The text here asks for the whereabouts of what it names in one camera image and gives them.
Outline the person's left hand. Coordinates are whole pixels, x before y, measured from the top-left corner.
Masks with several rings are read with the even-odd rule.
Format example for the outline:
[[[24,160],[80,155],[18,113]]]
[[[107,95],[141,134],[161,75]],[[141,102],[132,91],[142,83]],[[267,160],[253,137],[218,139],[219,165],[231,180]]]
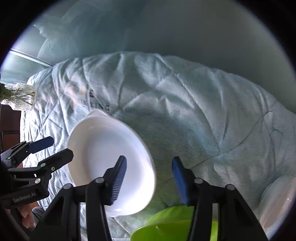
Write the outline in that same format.
[[[33,218],[33,208],[39,206],[37,202],[19,206],[17,209],[22,216],[22,225],[25,228],[35,228],[34,218]]]

